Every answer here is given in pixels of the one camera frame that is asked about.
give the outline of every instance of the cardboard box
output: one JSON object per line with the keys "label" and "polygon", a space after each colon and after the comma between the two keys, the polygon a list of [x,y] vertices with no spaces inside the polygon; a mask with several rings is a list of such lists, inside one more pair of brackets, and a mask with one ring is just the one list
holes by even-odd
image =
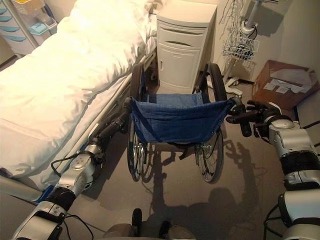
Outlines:
{"label": "cardboard box", "polygon": [[290,110],[319,89],[316,73],[307,67],[268,60],[252,88],[252,99]]}

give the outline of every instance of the hospital bed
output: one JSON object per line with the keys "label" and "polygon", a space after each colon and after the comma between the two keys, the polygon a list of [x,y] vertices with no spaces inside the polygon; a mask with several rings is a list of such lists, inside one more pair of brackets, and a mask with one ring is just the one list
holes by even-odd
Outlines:
{"label": "hospital bed", "polygon": [[50,163],[79,151],[122,105],[133,66],[155,57],[152,7],[78,0],[55,35],[0,72],[2,193],[40,202],[59,180]]}

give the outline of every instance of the wire basket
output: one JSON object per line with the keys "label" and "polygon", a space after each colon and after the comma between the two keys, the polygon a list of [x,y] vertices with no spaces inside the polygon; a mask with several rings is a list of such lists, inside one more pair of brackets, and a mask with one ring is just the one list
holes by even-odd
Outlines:
{"label": "wire basket", "polygon": [[15,9],[25,15],[34,13],[36,10],[43,8],[45,2],[43,0],[11,0]]}
{"label": "wire basket", "polygon": [[249,39],[246,36],[229,35],[226,39],[222,54],[235,59],[249,60],[258,51],[259,41]]}

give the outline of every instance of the white bedside cabinet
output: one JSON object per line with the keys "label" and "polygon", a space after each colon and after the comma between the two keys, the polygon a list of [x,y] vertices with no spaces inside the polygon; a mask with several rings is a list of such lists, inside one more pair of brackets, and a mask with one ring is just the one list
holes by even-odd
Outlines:
{"label": "white bedside cabinet", "polygon": [[159,84],[190,94],[211,31],[217,6],[171,0],[157,15]]}

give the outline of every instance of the wheelchair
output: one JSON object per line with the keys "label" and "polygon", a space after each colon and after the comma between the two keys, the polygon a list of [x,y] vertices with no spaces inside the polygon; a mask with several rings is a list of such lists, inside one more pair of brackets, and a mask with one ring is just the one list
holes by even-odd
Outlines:
{"label": "wheelchair", "polygon": [[[214,99],[210,101],[207,71]],[[130,84],[132,113],[128,124],[127,163],[135,182],[145,174],[149,143],[168,143],[185,149],[194,147],[195,162],[204,181],[216,182],[223,166],[221,124],[234,106],[227,99],[217,64],[208,63],[192,94],[148,93],[142,64],[134,66]]]}

